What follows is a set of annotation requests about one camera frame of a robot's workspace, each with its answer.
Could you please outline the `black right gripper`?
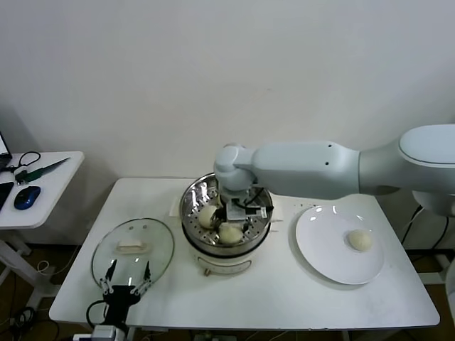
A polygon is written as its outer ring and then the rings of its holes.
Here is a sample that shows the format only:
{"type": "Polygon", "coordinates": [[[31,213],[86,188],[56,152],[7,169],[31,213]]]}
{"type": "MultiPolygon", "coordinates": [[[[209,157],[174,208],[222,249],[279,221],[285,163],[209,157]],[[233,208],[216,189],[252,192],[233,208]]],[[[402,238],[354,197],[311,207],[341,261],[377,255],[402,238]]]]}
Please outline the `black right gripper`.
{"type": "MultiPolygon", "coordinates": [[[[223,222],[226,222],[227,218],[227,210],[225,207],[219,207],[215,211],[215,216],[211,217],[211,227],[218,228],[223,222]]],[[[246,233],[250,228],[251,222],[246,220],[243,224],[242,232],[246,233]]]]}

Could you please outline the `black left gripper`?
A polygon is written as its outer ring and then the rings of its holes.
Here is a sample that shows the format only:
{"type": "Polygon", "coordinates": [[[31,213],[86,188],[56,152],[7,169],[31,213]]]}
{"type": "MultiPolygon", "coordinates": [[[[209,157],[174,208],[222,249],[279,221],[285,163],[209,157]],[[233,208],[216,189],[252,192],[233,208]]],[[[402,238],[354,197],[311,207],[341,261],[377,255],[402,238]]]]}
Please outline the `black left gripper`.
{"type": "Polygon", "coordinates": [[[135,286],[114,285],[112,277],[117,265],[113,259],[105,276],[100,279],[103,300],[107,304],[104,325],[126,325],[129,309],[136,305],[152,285],[149,262],[146,263],[142,280],[135,286]]]}

